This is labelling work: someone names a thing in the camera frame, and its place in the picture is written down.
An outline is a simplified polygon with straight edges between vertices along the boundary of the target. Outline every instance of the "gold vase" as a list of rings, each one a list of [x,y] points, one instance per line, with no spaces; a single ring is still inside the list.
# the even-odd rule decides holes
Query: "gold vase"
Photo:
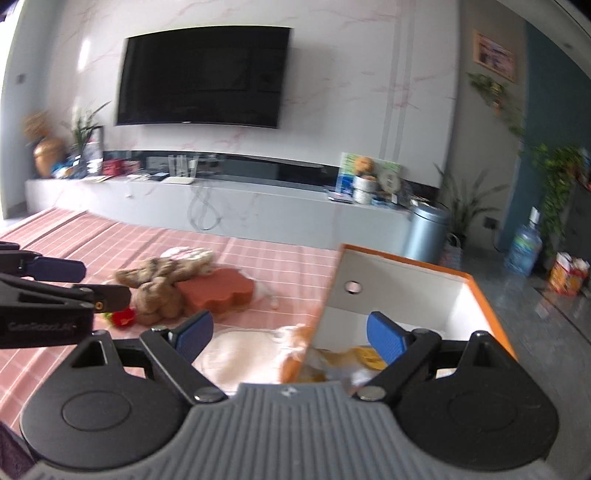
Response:
[[[51,177],[52,166],[63,160],[65,151],[66,145],[61,138],[45,137],[41,140],[33,151],[39,175],[44,178]]]

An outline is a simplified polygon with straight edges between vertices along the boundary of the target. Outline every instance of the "red flower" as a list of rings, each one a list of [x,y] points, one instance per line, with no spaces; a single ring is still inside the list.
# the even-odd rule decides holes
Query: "red flower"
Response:
[[[129,307],[120,312],[108,313],[106,317],[113,325],[119,328],[131,327],[135,323],[135,312]]]

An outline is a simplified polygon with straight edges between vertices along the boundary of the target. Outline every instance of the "marble wall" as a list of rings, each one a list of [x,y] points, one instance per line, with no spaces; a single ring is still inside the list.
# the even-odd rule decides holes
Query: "marble wall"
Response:
[[[112,103],[107,150],[196,150],[338,164],[342,151],[399,161],[439,185],[452,127],[459,0],[68,0],[55,34],[54,120]],[[219,24],[294,28],[280,128],[115,127],[125,39]]]

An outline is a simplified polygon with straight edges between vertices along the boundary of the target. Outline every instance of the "television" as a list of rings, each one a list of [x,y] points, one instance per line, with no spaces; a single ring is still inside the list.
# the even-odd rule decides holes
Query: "television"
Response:
[[[277,128],[290,34],[228,25],[128,38],[117,125]]]

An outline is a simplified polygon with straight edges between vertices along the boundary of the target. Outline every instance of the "trash can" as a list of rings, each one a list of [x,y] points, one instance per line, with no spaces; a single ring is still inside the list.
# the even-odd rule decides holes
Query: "trash can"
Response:
[[[449,231],[449,212],[429,205],[413,208],[403,257],[438,264]]]

